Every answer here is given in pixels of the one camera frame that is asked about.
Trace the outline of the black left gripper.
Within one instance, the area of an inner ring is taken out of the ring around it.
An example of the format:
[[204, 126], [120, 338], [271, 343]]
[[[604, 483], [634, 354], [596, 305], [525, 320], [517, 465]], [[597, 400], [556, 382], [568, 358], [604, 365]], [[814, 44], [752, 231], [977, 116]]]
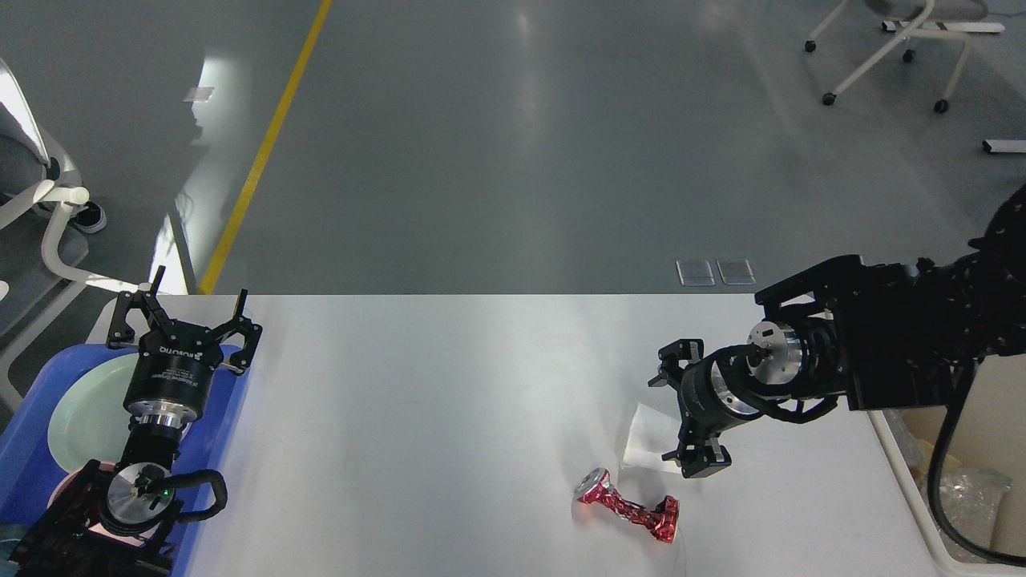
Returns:
[[[166, 268], [158, 267], [151, 282], [135, 292], [121, 292], [115, 300], [111, 323], [107, 329], [107, 349], [139, 345], [139, 361], [126, 391], [123, 408], [132, 416], [154, 415], [166, 406], [182, 416], [183, 422], [203, 417], [218, 366], [243, 375], [252, 366], [263, 326], [245, 315], [247, 288], [241, 288], [230, 319], [213, 329], [201, 325], [177, 325], [157, 298]], [[139, 310], [149, 331], [136, 337], [128, 324], [129, 311]], [[241, 336], [240, 350], [224, 360], [221, 343]]]

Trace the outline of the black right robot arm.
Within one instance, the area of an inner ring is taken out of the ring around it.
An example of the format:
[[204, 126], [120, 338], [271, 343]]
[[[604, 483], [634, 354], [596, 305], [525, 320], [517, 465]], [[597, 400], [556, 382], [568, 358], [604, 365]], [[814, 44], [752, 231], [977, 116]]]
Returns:
[[723, 431], [759, 417], [793, 424], [851, 410], [944, 406], [928, 464], [928, 509], [965, 551], [1022, 567], [1022, 555], [980, 547], [947, 518], [939, 482], [977, 370], [1024, 351], [1024, 190], [949, 265], [865, 265], [836, 256], [755, 293], [762, 321], [746, 342], [706, 352], [700, 339], [660, 348], [649, 386], [675, 391], [681, 426], [662, 460], [685, 478], [728, 468]]

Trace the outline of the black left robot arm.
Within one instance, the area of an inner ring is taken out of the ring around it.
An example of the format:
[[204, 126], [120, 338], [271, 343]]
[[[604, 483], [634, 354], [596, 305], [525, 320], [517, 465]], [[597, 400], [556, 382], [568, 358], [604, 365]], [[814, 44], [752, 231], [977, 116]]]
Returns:
[[168, 316], [156, 291], [121, 293], [107, 347], [136, 349], [123, 408], [128, 438], [113, 467], [91, 459], [14, 545], [19, 576], [168, 576], [169, 537], [180, 525], [218, 515], [227, 505], [224, 476], [212, 466], [213, 434], [231, 422], [220, 410], [218, 370], [243, 375], [263, 329], [245, 314], [241, 291], [233, 317], [215, 328]]

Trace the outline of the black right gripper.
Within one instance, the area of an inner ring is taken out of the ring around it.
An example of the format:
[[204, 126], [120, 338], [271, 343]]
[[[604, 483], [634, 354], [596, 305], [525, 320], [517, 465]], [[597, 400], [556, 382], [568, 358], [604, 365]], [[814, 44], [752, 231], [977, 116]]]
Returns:
[[663, 453], [662, 461], [677, 465], [683, 478], [707, 478], [729, 468], [732, 456], [719, 436], [758, 420], [762, 412], [733, 394], [714, 359], [706, 357], [699, 337], [664, 345], [657, 358], [648, 387], [672, 388], [681, 409], [677, 448]]

